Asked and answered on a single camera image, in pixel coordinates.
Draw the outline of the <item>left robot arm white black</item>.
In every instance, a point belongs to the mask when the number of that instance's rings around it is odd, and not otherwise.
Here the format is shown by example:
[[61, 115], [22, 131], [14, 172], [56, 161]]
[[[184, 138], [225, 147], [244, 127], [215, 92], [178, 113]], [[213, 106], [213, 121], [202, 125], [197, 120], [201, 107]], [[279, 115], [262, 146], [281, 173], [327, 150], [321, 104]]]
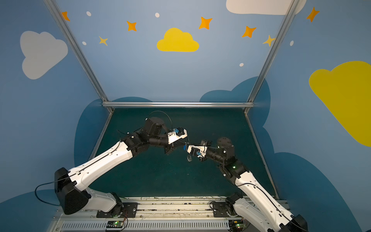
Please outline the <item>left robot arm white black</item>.
[[64, 214], [81, 210], [97, 210], [106, 217], [123, 217], [124, 206], [115, 193], [92, 190], [89, 186], [119, 164], [147, 151], [151, 146], [164, 148], [165, 154], [184, 145], [186, 129], [169, 130], [157, 117], [146, 119], [145, 125], [128, 133], [110, 149], [77, 167], [55, 172], [55, 193]]

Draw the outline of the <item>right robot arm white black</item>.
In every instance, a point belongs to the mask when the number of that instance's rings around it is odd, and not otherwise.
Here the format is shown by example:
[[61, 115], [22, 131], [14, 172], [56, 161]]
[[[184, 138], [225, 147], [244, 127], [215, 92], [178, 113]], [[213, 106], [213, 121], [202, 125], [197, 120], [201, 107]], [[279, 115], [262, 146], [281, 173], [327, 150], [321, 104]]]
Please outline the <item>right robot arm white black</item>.
[[208, 142], [200, 145], [185, 145], [187, 153], [199, 158], [219, 163], [223, 176], [238, 187], [253, 202], [250, 204], [242, 196], [235, 194], [228, 202], [238, 216], [247, 219], [250, 224], [261, 232], [307, 232], [308, 224], [301, 215], [293, 215], [278, 203], [257, 181], [253, 173], [235, 156], [235, 147], [227, 137], [217, 141], [217, 147], [208, 146]]

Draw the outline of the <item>right controller board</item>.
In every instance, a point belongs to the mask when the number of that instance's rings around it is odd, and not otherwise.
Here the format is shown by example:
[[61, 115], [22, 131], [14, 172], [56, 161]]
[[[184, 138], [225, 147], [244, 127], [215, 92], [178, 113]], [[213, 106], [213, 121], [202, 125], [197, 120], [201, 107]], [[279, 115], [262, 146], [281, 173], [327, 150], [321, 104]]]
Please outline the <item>right controller board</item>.
[[242, 232], [247, 228], [247, 224], [243, 220], [229, 220], [229, 232]]

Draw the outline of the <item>controller board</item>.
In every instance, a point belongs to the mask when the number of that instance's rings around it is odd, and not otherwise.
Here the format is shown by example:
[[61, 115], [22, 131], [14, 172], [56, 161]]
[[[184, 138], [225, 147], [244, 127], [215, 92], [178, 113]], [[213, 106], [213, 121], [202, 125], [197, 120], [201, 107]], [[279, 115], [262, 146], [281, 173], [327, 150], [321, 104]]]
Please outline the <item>controller board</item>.
[[247, 228], [247, 224], [243, 220], [229, 220], [229, 232], [242, 232]]
[[119, 232], [124, 228], [124, 221], [108, 221], [106, 223], [106, 232]]

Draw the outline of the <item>left controller board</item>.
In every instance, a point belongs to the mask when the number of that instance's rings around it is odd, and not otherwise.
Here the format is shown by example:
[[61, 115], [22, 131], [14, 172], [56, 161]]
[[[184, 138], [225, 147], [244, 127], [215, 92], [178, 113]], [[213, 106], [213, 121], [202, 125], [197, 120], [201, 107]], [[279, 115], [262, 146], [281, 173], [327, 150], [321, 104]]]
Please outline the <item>left controller board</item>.
[[106, 232], [119, 232], [124, 228], [124, 221], [108, 221], [106, 223]]

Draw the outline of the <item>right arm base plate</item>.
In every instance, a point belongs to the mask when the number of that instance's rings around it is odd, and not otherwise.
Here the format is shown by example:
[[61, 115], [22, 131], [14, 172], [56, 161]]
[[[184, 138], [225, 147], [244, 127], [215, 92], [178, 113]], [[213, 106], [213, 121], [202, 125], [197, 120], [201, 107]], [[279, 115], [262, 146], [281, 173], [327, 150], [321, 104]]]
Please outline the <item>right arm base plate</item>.
[[234, 218], [238, 216], [229, 203], [212, 201], [209, 206], [215, 218]]

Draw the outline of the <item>aluminium rail base front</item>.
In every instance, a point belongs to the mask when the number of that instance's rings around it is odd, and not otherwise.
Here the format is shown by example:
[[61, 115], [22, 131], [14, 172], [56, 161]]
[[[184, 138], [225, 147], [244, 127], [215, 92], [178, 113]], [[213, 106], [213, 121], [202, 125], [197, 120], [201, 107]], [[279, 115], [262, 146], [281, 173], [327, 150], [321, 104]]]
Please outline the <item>aluminium rail base front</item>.
[[[229, 203], [224, 196], [123, 198], [123, 203], [138, 203], [134, 218], [97, 218], [96, 210], [66, 215], [59, 208], [48, 231], [106, 232], [108, 221], [122, 220], [124, 228], [120, 232], [228, 232], [229, 220], [243, 220], [247, 228], [242, 232], [260, 232], [241, 216], [214, 217], [209, 206], [212, 201]], [[286, 201], [278, 203], [289, 210]]]

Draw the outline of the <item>aluminium frame back bar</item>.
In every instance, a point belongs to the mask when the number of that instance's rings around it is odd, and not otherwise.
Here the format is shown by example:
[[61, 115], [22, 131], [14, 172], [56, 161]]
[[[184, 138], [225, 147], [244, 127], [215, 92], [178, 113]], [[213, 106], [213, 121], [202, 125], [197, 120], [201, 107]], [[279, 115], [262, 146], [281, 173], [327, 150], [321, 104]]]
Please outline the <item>aluminium frame back bar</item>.
[[104, 101], [104, 107], [112, 108], [252, 108], [252, 102], [138, 102]]

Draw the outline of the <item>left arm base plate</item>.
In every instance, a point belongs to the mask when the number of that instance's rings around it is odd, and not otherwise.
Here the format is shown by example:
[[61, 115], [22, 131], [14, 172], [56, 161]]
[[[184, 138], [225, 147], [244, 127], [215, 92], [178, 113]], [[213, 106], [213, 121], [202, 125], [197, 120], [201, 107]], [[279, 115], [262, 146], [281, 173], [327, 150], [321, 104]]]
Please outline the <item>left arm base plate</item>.
[[109, 212], [98, 211], [97, 218], [134, 218], [136, 216], [138, 203], [118, 203]]

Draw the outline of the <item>aluminium frame right post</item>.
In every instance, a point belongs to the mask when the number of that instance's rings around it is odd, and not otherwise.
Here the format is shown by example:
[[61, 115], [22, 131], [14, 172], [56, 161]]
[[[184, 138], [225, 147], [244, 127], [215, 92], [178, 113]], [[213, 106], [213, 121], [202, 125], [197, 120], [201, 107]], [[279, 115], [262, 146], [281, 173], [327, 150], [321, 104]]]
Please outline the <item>aluminium frame right post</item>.
[[255, 98], [256, 96], [258, 95], [258, 92], [269, 72], [269, 69], [271, 67], [271, 65], [273, 64], [273, 61], [279, 51], [279, 48], [288, 32], [288, 29], [289, 27], [291, 26], [291, 23], [296, 15], [296, 10], [299, 8], [299, 4], [300, 4], [301, 1], [299, 0], [294, 0], [294, 1], [291, 1], [289, 7], [288, 7], [288, 11], [287, 13], [285, 14], [284, 16], [284, 19], [279, 27], [279, 30], [276, 34], [276, 38], [275, 40], [273, 41], [273, 44], [271, 45], [271, 48], [269, 50], [269, 53], [267, 55], [267, 58], [264, 62], [264, 65], [262, 67], [262, 70], [249, 94], [249, 97], [248, 97], [248, 100], [247, 100], [247, 103], [249, 103], [251, 106], [249, 107], [245, 107], [244, 108], [244, 114], [245, 116], [247, 116], [248, 114], [248, 111], [250, 108], [253, 108], [254, 107], [254, 101], [255, 101]]

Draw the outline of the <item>aluminium frame post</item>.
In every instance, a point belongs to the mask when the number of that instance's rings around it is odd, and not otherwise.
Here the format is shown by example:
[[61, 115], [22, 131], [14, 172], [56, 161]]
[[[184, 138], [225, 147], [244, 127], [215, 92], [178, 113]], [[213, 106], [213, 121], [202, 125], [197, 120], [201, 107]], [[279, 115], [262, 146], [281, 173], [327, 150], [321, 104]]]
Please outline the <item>aluminium frame post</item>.
[[253, 108], [254, 107], [254, 101], [255, 101], [255, 98], [256, 96], [258, 95], [258, 92], [269, 72], [269, 69], [271, 67], [271, 65], [273, 64], [273, 61], [279, 51], [279, 48], [288, 32], [288, 29], [289, 27], [291, 26], [291, 23], [296, 15], [296, 10], [299, 8], [299, 4], [300, 4], [301, 1], [299, 0], [294, 0], [294, 1], [291, 1], [289, 7], [288, 7], [288, 11], [287, 13], [285, 14], [284, 16], [284, 19], [279, 27], [279, 30], [276, 34], [276, 38], [275, 40], [273, 41], [273, 44], [271, 45], [271, 48], [269, 50], [269, 53], [267, 55], [267, 58], [264, 62], [264, 65], [262, 67], [262, 70], [249, 94], [249, 97], [248, 97], [248, 100], [247, 100], [247, 103], [249, 103], [251, 106], [249, 107], [245, 107], [244, 108], [244, 114], [245, 116], [247, 116], [248, 114], [248, 111], [250, 108]]
[[96, 77], [92, 67], [90, 66], [87, 58], [85, 57], [77, 39], [75, 38], [72, 30], [70, 29], [67, 21], [64, 19], [62, 12], [56, 1], [53, 0], [45, 0], [44, 3], [46, 4], [48, 10], [50, 11], [51, 15], [53, 16], [55, 22], [57, 23], [58, 27], [60, 28], [62, 34], [68, 41], [72, 51], [76, 55], [79, 63], [81, 64], [82, 68], [84, 69], [87, 77], [89, 78], [90, 82], [92, 83], [94, 89], [96, 90], [97, 94], [99, 95], [102, 103], [108, 102], [109, 99], [105, 94], [98, 78]]

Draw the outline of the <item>aluminium frame left post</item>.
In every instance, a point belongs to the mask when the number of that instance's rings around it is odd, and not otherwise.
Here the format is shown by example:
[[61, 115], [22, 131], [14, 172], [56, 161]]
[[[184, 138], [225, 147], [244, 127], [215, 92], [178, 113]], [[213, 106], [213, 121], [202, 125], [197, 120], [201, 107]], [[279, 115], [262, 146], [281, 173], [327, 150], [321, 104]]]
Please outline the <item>aluminium frame left post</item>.
[[79, 63], [81, 64], [82, 68], [84, 69], [87, 77], [89, 78], [90, 82], [92, 83], [94, 89], [96, 90], [97, 94], [99, 95], [102, 103], [108, 102], [109, 99], [105, 94], [98, 78], [96, 77], [92, 67], [90, 66], [87, 58], [85, 57], [77, 39], [75, 38], [72, 30], [70, 29], [67, 21], [64, 19], [62, 12], [56, 1], [53, 0], [45, 0], [44, 3], [46, 4], [48, 10], [50, 11], [51, 15], [53, 16], [55, 22], [57, 23], [58, 27], [60, 28], [62, 34], [68, 41], [72, 51], [76, 55]]

